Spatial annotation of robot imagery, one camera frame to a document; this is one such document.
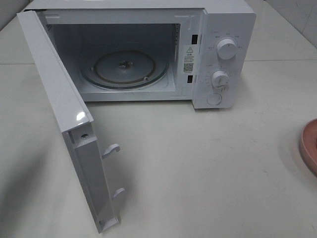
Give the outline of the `round white door button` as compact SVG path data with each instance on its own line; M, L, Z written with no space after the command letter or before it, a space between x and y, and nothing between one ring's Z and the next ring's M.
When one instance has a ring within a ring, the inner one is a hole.
M219 105L222 101L222 96L218 93L214 93L207 97L207 103L211 106Z

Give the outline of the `white timer knob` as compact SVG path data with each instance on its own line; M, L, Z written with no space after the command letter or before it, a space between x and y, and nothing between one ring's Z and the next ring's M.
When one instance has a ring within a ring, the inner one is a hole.
M213 88L220 89L228 86L229 76L225 71L219 70L211 75L211 84Z

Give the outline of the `white microwave door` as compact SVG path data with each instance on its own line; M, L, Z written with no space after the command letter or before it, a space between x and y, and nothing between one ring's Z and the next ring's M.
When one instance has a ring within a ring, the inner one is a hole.
M93 117L80 96L48 30L35 11L18 13L18 20L76 170L97 231L118 223L103 167Z

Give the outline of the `pink round plate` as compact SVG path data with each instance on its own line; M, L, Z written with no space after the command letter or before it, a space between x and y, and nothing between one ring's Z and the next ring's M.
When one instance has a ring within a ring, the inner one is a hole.
M303 127L299 144L304 163L317 176L317 119L309 121Z

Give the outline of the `glass microwave turntable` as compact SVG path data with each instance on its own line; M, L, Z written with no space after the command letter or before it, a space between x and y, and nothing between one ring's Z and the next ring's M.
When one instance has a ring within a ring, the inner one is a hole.
M81 73L101 88L127 90L159 81L168 67L168 59L159 53L121 50L90 57L82 64Z

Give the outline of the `white warning label sticker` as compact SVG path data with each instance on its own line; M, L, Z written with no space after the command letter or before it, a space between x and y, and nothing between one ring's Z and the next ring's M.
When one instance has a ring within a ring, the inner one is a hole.
M182 55L182 71L184 74L193 74L195 72L197 58L197 45L185 45Z

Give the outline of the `white microwave oven body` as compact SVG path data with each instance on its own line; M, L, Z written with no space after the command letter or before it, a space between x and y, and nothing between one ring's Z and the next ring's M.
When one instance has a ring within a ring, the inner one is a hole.
M85 102L189 100L196 109L229 108L235 97L256 14L243 0L35 0L35 11ZM233 38L237 54L217 55L216 44ZM184 74L183 47L197 45L195 72ZM159 53L166 74L150 85L105 89L87 81L81 66L90 57L121 50ZM228 86L213 88L211 75L225 71ZM207 97L222 96L211 106Z

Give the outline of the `upper white power knob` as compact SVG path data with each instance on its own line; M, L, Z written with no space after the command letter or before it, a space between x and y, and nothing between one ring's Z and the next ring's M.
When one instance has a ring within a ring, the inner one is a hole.
M216 51L222 60L229 60L237 54L237 43L233 38L222 38L216 44Z

